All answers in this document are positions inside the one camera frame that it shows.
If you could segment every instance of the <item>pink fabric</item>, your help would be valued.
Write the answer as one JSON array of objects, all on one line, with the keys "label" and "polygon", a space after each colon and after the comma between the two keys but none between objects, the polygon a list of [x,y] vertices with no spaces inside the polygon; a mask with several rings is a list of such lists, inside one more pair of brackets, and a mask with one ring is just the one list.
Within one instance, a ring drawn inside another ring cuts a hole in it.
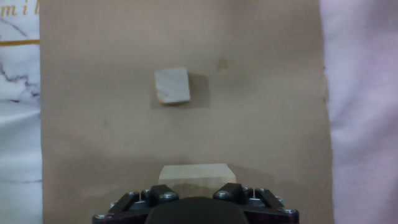
[{"label": "pink fabric", "polygon": [[320,0],[336,224],[398,223],[398,0]]}]

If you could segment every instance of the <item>brown cardboard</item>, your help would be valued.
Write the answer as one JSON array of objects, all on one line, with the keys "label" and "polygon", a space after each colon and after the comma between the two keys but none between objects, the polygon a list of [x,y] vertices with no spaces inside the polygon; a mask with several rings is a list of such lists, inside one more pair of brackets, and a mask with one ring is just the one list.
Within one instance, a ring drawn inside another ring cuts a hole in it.
[{"label": "brown cardboard", "polygon": [[[86,224],[163,166],[226,163],[333,223],[314,0],[42,0],[45,224]],[[192,102],[159,106],[154,72],[187,67]]]}]

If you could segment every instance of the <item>bolt head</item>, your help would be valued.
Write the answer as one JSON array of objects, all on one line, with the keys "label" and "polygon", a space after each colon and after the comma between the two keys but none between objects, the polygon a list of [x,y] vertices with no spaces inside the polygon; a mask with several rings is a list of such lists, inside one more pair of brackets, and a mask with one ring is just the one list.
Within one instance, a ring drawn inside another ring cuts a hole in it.
[{"label": "bolt head", "polygon": [[278,197],[278,196],[275,196],[275,198],[278,199],[278,201],[279,201],[282,205],[285,204],[285,200],[284,200],[283,198]]},{"label": "bolt head", "polygon": [[279,210],[286,214],[295,214],[297,212],[296,209],[279,208]]},{"label": "bolt head", "polygon": [[111,203],[111,208],[113,208],[114,207],[114,205],[116,205],[116,203],[117,203],[118,201],[114,201],[114,202],[112,202]]},{"label": "bolt head", "polygon": [[107,218],[112,218],[114,215],[112,213],[106,214],[106,215],[95,215],[94,217],[99,220],[107,219]]},{"label": "bolt head", "polygon": [[139,195],[139,193],[138,192],[129,192],[129,195],[133,197],[135,195]]},{"label": "bolt head", "polygon": [[160,198],[170,199],[170,198],[175,198],[176,196],[177,196],[177,194],[174,193],[174,192],[166,192],[166,193],[160,195],[159,197]]},{"label": "bolt head", "polygon": [[228,198],[229,197],[229,192],[226,190],[219,190],[216,192],[216,197],[217,198]]}]

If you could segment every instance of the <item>marble pattern surface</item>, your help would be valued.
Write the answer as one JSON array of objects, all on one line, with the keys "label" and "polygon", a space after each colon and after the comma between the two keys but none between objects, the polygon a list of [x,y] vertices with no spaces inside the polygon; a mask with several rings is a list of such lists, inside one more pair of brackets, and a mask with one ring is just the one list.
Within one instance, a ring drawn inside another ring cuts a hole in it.
[{"label": "marble pattern surface", "polygon": [[37,0],[0,0],[0,217],[7,224],[43,223],[40,47],[5,46],[39,39],[38,10]]},{"label": "marble pattern surface", "polygon": [[[0,0],[0,42],[39,39],[36,7],[34,0]],[[0,46],[0,100],[40,105],[38,45]]]}]

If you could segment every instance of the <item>wooden block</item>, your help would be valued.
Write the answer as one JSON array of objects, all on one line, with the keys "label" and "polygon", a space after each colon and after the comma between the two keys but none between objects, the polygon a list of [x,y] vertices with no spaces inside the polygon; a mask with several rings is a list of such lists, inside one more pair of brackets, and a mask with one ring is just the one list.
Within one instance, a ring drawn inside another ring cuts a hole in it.
[{"label": "wooden block", "polygon": [[155,72],[157,98],[165,105],[177,105],[191,100],[186,68],[170,68]]},{"label": "wooden block", "polygon": [[165,166],[159,184],[165,184],[185,197],[212,197],[226,183],[236,183],[234,173],[226,164]]}]

